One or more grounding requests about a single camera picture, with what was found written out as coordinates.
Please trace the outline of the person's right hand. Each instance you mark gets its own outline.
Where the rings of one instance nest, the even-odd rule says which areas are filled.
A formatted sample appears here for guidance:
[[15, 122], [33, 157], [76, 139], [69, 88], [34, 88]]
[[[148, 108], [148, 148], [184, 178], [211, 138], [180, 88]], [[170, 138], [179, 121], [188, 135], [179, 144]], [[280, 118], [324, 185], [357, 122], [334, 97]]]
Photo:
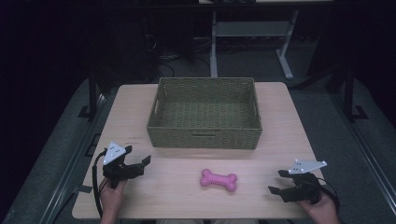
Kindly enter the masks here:
[[333, 200], [324, 193], [320, 194], [319, 202], [311, 204], [308, 201], [297, 202], [315, 224], [340, 224]]

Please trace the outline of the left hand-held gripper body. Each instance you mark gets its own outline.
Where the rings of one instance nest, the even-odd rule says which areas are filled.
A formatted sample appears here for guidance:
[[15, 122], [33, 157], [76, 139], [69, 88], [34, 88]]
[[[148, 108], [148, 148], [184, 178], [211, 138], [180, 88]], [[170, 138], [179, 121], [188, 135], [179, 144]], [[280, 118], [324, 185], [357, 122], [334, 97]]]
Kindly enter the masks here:
[[115, 188], [121, 181], [134, 179], [144, 174], [144, 169], [134, 169], [132, 164], [124, 163], [125, 148], [111, 142], [106, 149], [103, 161], [103, 175], [110, 181], [111, 188]]

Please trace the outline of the white metal desk frame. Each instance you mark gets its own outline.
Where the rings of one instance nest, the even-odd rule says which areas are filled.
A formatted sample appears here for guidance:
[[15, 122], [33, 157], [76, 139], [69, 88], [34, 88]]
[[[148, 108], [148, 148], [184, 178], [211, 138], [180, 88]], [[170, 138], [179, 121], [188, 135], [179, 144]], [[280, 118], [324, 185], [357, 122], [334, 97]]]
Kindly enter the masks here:
[[276, 50], [286, 80], [292, 80], [286, 53], [299, 15], [293, 10], [287, 21], [217, 21], [217, 12], [212, 13], [211, 49], [209, 54], [210, 76], [218, 77], [217, 40], [219, 37], [283, 37], [284, 43]]

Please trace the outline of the aluminium floor rail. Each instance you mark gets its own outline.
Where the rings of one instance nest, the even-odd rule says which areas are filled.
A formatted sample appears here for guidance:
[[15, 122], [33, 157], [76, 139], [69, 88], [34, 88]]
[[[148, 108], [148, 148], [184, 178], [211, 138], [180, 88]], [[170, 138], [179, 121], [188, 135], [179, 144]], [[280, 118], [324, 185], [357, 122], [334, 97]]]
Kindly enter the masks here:
[[396, 188], [394, 188], [389, 182], [388, 177], [375, 158], [369, 144], [363, 138], [363, 135], [356, 126], [355, 120], [351, 119], [345, 112], [340, 97], [335, 94], [331, 94], [330, 99], [351, 132], [355, 142], [357, 143], [362, 158], [366, 163], [366, 166], [373, 179], [375, 180], [375, 183], [378, 185], [381, 193], [383, 194], [383, 197], [385, 198], [390, 210], [392, 211], [393, 215], [396, 216]]
[[92, 139], [100, 130], [100, 116], [106, 97], [100, 93], [92, 102], [96, 108], [93, 116], [87, 103], [79, 105], [79, 98], [73, 97], [49, 139], [44, 162], [54, 184], [39, 224], [53, 224], [68, 197], [73, 194], [74, 187], [78, 188], [85, 178], [92, 160]]

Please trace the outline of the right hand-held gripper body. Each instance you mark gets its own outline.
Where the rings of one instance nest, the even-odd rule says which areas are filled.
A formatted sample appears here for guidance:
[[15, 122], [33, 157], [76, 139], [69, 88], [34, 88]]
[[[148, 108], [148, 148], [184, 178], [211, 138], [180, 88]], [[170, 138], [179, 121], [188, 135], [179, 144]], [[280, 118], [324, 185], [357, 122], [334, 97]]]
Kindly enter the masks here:
[[290, 188], [290, 194], [281, 196], [282, 200], [285, 203], [299, 201], [318, 203], [321, 185], [312, 171], [326, 165], [326, 161], [295, 160], [294, 164], [287, 170], [293, 175], [294, 187]]

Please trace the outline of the black metal stand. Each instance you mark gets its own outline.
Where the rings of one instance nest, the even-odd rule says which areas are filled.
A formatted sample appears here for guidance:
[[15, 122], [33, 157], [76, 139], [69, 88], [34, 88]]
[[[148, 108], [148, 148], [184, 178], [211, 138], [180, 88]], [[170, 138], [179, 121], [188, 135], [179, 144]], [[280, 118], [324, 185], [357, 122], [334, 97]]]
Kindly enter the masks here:
[[88, 121], [92, 121], [97, 112], [97, 82], [96, 82], [96, 74], [94, 70], [91, 70], [88, 78], [88, 86], [89, 86], [89, 104], [84, 105], [79, 113], [79, 118], [85, 118]]
[[344, 114], [350, 122], [356, 119], [368, 119], [367, 114], [360, 105], [353, 103], [354, 96], [354, 73], [350, 68], [345, 74], [345, 88], [344, 88]]

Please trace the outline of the person's left hand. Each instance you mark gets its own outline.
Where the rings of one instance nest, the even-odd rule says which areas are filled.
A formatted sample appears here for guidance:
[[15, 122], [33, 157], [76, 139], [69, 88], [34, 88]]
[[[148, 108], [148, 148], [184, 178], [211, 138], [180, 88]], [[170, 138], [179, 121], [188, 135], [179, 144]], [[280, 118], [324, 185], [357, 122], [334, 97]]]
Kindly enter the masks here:
[[115, 224], [118, 218], [123, 193], [127, 181], [121, 181], [114, 189], [111, 188], [109, 180], [104, 178], [100, 184], [100, 201], [103, 206], [103, 214], [100, 224]]

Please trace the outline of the green woven basket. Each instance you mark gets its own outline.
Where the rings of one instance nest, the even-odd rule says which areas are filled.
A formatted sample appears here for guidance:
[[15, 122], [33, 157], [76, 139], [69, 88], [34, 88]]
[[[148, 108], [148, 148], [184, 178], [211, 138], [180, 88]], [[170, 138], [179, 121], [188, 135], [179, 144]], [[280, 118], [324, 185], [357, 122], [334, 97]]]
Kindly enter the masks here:
[[147, 131], [154, 147], [254, 149], [262, 135], [249, 77], [163, 77]]

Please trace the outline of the pink bone toy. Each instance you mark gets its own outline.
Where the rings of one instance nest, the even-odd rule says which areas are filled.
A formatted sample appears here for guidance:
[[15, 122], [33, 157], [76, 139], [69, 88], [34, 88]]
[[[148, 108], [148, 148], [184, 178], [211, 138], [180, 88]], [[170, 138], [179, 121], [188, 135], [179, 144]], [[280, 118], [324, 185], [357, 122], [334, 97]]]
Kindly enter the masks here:
[[236, 174], [217, 175], [217, 174], [213, 174], [209, 169], [204, 169], [202, 171], [200, 185], [202, 187], [208, 187], [209, 185], [217, 185], [226, 188], [229, 192], [235, 192], [236, 181], [237, 181]]

